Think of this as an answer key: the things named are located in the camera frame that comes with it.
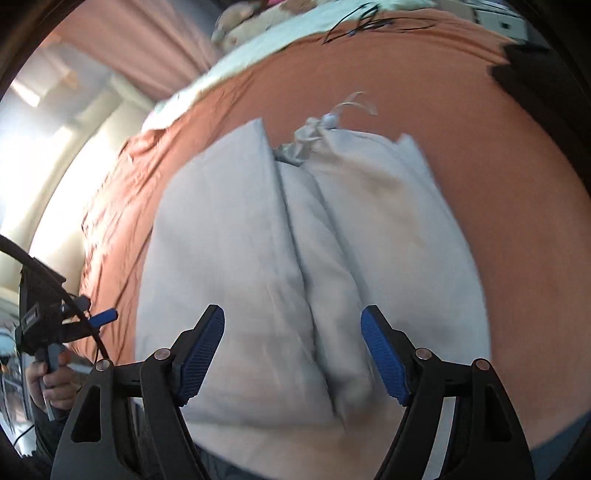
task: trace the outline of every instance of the drawstring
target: drawstring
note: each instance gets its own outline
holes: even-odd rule
[[[326,128],[327,130],[333,130],[339,127],[339,120],[340,114],[343,112],[343,108],[345,106],[356,106],[357,108],[361,108],[361,110],[365,110],[368,114],[372,116],[377,116],[378,111],[375,105],[371,103],[367,103],[366,105],[354,102],[359,95],[364,92],[355,92],[349,95],[344,102],[339,103],[336,105],[329,113],[323,115],[322,120],[320,121],[320,126],[322,128]]]

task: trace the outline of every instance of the wrinkled fabric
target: wrinkled fabric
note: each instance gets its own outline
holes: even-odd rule
[[[434,25],[326,45],[323,35],[303,38],[209,92],[170,128],[129,140],[84,221],[81,291],[93,312],[117,307],[102,337],[118,364],[133,362],[142,266],[169,179],[249,120],[261,117],[277,147],[306,118],[364,91],[379,115],[348,109],[342,127],[406,132],[421,145],[480,273],[495,370],[530,446],[539,445],[590,410],[591,202],[552,139],[488,75],[505,62],[506,38],[446,12],[392,15]],[[90,359],[96,351],[92,339],[76,350]]]
[[[325,119],[296,133],[308,147],[299,167],[275,161],[260,119],[192,159],[160,202],[142,276],[137,360],[192,329],[208,304],[224,310],[183,417],[198,445],[268,478],[379,469],[402,407],[369,361],[368,304],[443,360],[491,352],[476,266],[413,139],[327,129]],[[445,456],[449,400],[427,480]]]

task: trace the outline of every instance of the person's hand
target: person's hand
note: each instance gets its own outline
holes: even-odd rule
[[[61,410],[70,410],[74,406],[78,392],[78,385],[74,383],[76,373],[66,365],[70,363],[71,353],[65,350],[58,356],[60,368],[55,372],[47,374],[47,364],[45,362],[33,362],[25,370],[27,387],[31,393],[31,398],[35,405],[46,410],[45,398],[48,399],[55,408]],[[45,393],[41,391],[39,380],[45,382]]]

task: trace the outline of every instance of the pink curtain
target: pink curtain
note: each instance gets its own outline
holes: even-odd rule
[[[220,58],[167,0],[86,0],[54,32],[154,100],[170,97]]]

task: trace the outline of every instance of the blue gripper pad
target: blue gripper pad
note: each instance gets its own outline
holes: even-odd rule
[[[199,393],[222,340],[225,323],[223,310],[217,305],[210,305],[197,326],[185,332],[189,334],[183,339],[186,344],[173,363],[173,374],[178,382],[174,396],[179,407],[185,406],[190,398]]]
[[[407,387],[404,364],[374,317],[372,307],[365,308],[361,313],[361,333],[388,395],[406,407],[410,399],[410,390]]]

